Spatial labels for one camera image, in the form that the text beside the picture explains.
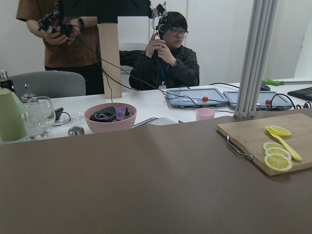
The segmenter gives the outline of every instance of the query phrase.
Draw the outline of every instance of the metal handle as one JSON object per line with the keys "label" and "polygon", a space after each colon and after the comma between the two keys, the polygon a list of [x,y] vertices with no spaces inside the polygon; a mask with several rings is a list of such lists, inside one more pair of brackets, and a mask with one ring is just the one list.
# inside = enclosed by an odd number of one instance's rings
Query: metal handle
{"label": "metal handle", "polygon": [[133,125],[132,128],[135,128],[135,127],[137,127],[137,126],[140,126],[140,125],[145,124],[145,123],[148,123],[148,122],[151,122],[151,121],[153,121],[153,120],[155,120],[155,119],[157,119],[157,117],[148,118],[148,119],[146,119],[146,120],[144,120],[144,121],[142,121],[142,122],[140,122],[140,123],[137,123],[137,124]]}
{"label": "metal handle", "polygon": [[242,153],[240,152],[235,146],[233,146],[231,143],[230,143],[230,137],[228,135],[226,135],[226,140],[228,142],[228,146],[235,152],[237,153],[238,155],[242,155],[244,156],[246,159],[248,159],[249,161],[253,161],[254,157],[252,155],[248,155],[248,154],[245,154],[245,153]]}

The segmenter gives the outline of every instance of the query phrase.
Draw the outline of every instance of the metal frame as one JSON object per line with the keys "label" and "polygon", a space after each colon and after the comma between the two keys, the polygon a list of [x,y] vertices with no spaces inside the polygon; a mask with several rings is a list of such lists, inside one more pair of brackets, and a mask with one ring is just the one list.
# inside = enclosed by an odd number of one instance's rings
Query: metal frame
{"label": "metal frame", "polygon": [[253,11],[234,116],[254,117],[278,0],[253,0]]}

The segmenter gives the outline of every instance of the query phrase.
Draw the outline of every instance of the green object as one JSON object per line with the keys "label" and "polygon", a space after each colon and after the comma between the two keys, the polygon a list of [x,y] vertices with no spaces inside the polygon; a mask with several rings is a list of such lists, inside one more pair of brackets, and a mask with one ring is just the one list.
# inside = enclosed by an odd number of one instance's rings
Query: green object
{"label": "green object", "polygon": [[8,89],[0,89],[0,136],[2,141],[15,141],[27,135],[23,108]]}
{"label": "green object", "polygon": [[285,82],[283,82],[283,81],[277,81],[277,80],[272,80],[272,79],[263,80],[262,83],[268,84],[268,85],[274,85],[274,86],[285,84]]}

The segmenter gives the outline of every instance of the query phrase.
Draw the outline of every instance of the keyboard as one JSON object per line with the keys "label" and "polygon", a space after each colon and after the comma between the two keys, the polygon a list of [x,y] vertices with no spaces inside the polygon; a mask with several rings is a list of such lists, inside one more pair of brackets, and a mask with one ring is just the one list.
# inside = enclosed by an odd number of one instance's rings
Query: keyboard
{"label": "keyboard", "polygon": [[290,91],[287,94],[296,98],[312,100],[312,87]]}

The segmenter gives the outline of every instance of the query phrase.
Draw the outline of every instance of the red button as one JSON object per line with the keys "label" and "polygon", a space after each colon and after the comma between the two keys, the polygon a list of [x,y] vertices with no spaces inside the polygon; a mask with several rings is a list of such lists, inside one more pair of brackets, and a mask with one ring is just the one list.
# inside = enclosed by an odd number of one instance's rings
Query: red button
{"label": "red button", "polygon": [[203,97],[202,101],[203,102],[208,102],[209,98],[208,97]]}
{"label": "red button", "polygon": [[272,103],[272,100],[270,100],[270,99],[265,100],[265,104],[266,104],[266,105],[271,105],[271,103]]}

